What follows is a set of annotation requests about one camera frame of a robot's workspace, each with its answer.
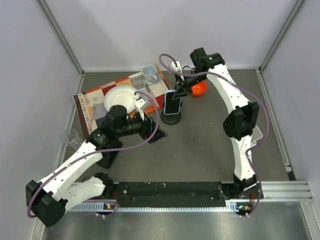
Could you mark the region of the light blue smartphone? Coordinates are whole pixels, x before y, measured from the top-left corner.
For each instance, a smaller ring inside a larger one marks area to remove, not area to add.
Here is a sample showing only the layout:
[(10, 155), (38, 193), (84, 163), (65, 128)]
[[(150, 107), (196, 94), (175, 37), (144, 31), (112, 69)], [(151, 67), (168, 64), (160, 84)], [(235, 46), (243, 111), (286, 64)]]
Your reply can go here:
[(164, 95), (164, 114), (177, 115), (181, 108), (181, 98), (176, 98), (176, 90), (167, 90)]

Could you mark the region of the black round-base phone stand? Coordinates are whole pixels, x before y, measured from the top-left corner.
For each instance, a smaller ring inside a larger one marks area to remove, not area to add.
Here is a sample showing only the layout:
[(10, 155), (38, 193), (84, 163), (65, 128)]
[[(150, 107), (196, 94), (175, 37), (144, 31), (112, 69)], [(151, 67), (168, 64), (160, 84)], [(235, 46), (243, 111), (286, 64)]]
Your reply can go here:
[(181, 100), (181, 106), (180, 106), (180, 112), (178, 114), (174, 114), (174, 115), (165, 115), (164, 114), (164, 101), (163, 100), (163, 110), (160, 114), (160, 118), (162, 120), (162, 122), (166, 125), (175, 125), (177, 124), (180, 120), (181, 120), (181, 107), (182, 107), (182, 100)]

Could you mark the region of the white plastic phone stand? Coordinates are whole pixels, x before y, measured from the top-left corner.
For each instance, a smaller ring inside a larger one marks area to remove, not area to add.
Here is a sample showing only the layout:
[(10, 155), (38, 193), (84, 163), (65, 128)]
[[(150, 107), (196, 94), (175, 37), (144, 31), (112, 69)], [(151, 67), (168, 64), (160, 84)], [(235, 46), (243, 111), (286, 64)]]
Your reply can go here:
[(257, 145), (257, 142), (263, 138), (263, 134), (260, 130), (260, 128), (256, 125), (253, 129), (252, 136), (251, 136), (251, 147), (254, 147)]

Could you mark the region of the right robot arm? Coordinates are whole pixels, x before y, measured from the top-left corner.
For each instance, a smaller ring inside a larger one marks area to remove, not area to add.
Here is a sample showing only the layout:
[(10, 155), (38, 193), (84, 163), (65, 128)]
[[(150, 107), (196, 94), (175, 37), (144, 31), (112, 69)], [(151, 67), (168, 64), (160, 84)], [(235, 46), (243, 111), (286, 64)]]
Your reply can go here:
[(219, 53), (206, 54), (204, 48), (197, 48), (190, 58), (194, 65), (192, 74), (206, 72), (201, 76), (177, 76), (177, 84), (181, 89), (190, 91), (191, 87), (209, 80), (217, 89), (225, 103), (228, 116), (223, 122), (223, 130), (230, 137), (234, 154), (233, 189), (219, 189), (221, 197), (230, 199), (231, 195), (245, 198), (257, 186), (257, 176), (251, 167), (252, 135), (256, 127), (260, 110), (257, 102), (250, 102), (243, 93), (235, 87), (236, 83), (230, 76), (226, 63)]

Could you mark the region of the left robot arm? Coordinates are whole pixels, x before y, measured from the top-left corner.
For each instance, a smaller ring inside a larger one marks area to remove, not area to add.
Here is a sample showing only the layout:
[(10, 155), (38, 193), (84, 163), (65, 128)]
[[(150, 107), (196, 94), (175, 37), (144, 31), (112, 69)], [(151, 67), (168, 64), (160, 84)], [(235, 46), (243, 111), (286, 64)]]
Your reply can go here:
[(130, 117), (123, 105), (112, 106), (101, 127), (95, 129), (68, 160), (40, 181), (31, 180), (26, 185), (27, 216), (51, 227), (80, 203), (98, 196), (109, 198), (114, 187), (106, 173), (97, 173), (79, 186), (72, 184), (94, 164), (110, 169), (118, 153), (128, 150), (119, 139), (135, 134), (143, 139), (136, 148), (167, 136), (158, 120), (139, 112)]

